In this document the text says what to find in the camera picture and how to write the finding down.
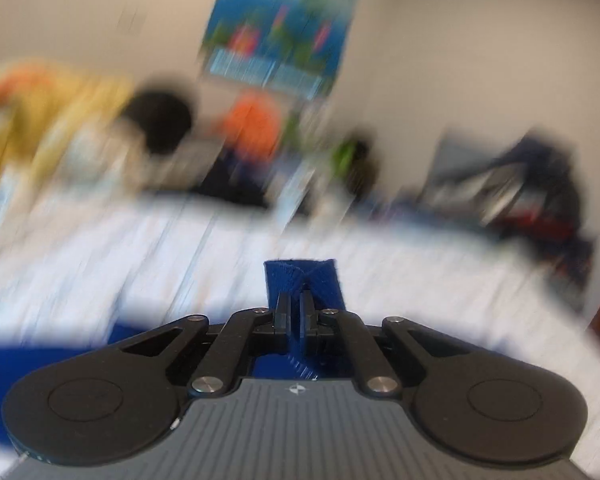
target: white bed sheet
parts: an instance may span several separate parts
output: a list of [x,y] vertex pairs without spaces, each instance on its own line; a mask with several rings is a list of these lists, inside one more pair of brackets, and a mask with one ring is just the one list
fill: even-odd
[[[0,344],[94,346],[116,320],[222,322],[267,303],[263,262],[334,258],[347,308],[405,316],[557,372],[585,396],[573,454],[600,478],[600,345],[512,247],[421,226],[277,230],[205,200],[85,202],[54,196],[0,234]],[[0,468],[12,454],[0,455]]]

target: wall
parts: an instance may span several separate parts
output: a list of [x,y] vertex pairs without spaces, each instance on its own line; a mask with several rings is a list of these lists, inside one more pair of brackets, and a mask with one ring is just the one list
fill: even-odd
[[[397,0],[365,120],[387,194],[426,177],[460,126],[502,149],[536,124],[576,149],[600,233],[600,0]],[[600,244],[587,317],[600,304]]]
[[[200,74],[198,51],[215,0],[0,0],[0,60],[43,56],[141,80],[155,73]],[[373,53],[390,0],[358,0],[340,78],[330,99],[342,127],[362,116]],[[130,17],[138,19],[131,34]],[[226,110],[241,86],[197,82],[202,113]],[[278,96],[284,107],[290,99]]]

